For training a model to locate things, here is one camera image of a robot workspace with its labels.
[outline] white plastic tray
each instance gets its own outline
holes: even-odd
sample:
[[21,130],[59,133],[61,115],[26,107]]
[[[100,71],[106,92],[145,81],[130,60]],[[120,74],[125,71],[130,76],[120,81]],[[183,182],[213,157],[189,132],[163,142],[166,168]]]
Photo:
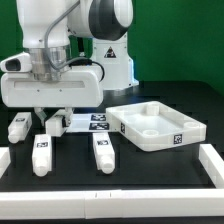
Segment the white plastic tray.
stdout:
[[150,152],[205,140],[206,125],[160,103],[106,109],[111,129]]

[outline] green wall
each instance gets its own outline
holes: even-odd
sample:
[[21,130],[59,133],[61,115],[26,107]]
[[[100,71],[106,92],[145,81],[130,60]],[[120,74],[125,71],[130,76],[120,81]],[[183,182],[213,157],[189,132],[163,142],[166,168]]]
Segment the green wall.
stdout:
[[[129,53],[135,60],[136,78],[199,80],[224,95],[224,0],[133,3]],[[0,30],[2,60],[22,50],[15,0],[0,0]]]

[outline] white block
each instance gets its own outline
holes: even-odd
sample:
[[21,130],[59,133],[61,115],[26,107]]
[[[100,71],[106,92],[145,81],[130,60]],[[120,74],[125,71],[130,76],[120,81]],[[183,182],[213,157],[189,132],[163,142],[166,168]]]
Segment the white block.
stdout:
[[92,191],[85,193],[86,219],[122,218],[122,191]]
[[52,170],[52,144],[50,135],[36,135],[33,146],[33,172],[43,177]]
[[0,178],[11,163],[9,148],[0,148]]
[[201,145],[199,160],[216,188],[224,189],[224,161],[212,145]]
[[133,190],[123,195],[123,218],[224,215],[220,189]]
[[18,113],[8,127],[11,143],[24,141],[32,125],[31,113]]
[[52,137],[61,137],[66,131],[66,127],[63,127],[63,119],[69,112],[65,110],[59,110],[49,120],[45,122],[46,134]]
[[115,169],[115,153],[108,133],[93,133],[93,149],[97,169],[111,174]]
[[84,192],[0,193],[0,220],[83,219]]

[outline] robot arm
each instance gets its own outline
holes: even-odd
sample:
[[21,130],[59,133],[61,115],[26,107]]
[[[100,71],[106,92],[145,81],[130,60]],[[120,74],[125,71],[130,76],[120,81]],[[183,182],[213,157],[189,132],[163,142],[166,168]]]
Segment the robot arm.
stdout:
[[[132,0],[17,0],[17,9],[32,72],[46,81],[57,80],[59,71],[68,70],[68,29],[77,37],[115,41],[127,32],[133,19]],[[19,72],[18,60],[15,66],[16,60],[10,63],[12,70],[6,69],[10,68],[6,62],[1,64],[4,72]]]
[[71,66],[69,35],[117,40],[133,19],[131,0],[17,0],[26,53],[1,62],[3,102],[43,108],[97,107],[103,101],[99,66]]

